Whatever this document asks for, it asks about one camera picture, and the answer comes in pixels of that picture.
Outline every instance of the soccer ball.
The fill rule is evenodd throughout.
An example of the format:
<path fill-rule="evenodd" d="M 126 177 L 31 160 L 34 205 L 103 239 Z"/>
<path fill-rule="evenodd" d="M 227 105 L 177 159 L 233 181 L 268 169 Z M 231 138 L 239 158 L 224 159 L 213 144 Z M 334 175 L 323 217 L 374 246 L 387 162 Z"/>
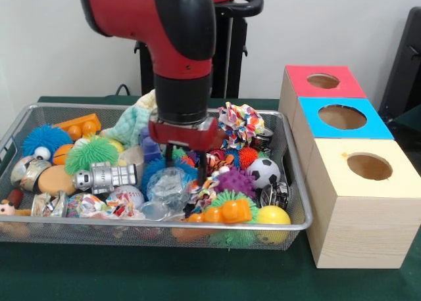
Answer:
<path fill-rule="evenodd" d="M 277 183 L 281 179 L 278 165 L 269 158 L 258 158 L 248 168 L 247 173 L 253 175 L 255 188 L 263 188 L 269 184 Z"/>

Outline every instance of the black handle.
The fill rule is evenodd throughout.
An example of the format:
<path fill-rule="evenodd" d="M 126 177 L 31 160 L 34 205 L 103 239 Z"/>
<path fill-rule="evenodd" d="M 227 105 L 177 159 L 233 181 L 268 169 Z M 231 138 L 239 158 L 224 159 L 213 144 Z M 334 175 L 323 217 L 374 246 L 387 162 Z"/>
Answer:
<path fill-rule="evenodd" d="M 246 3 L 217 3 L 215 4 L 216 16 L 224 17 L 251 17 L 258 15 L 263 10 L 263 0 L 246 0 Z"/>

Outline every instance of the silver robot toy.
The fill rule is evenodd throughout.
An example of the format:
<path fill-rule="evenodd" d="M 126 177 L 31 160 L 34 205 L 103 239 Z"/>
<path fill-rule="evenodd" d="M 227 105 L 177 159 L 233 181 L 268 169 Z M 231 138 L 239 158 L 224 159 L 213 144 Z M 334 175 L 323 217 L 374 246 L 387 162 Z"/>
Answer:
<path fill-rule="evenodd" d="M 73 185 L 85 191 L 92 188 L 92 194 L 111 193 L 114 186 L 136 185 L 136 167 L 134 164 L 112 167 L 110 162 L 92 163 L 89 171 L 74 174 Z"/>

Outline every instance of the white wall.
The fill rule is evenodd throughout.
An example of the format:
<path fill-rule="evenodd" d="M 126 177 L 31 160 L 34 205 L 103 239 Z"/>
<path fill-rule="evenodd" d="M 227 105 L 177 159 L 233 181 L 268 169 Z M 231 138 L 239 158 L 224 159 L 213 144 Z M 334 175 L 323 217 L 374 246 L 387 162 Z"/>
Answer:
<path fill-rule="evenodd" d="M 351 67 L 380 103 L 409 9 L 421 0 L 265 0 L 248 19 L 240 97 L 278 98 L 286 64 Z M 0 0 L 0 134 L 41 95 L 139 94 L 134 43 L 87 25 L 79 0 Z"/>

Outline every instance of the orange spiky ball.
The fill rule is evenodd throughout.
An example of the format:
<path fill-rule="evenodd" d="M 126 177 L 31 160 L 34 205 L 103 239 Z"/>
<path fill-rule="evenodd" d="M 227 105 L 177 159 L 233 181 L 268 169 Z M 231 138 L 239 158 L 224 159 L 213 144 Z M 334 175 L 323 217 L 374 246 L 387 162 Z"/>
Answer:
<path fill-rule="evenodd" d="M 239 151 L 239 166 L 242 170 L 246 170 L 251 163 L 259 157 L 258 152 L 250 147 L 242 148 Z"/>

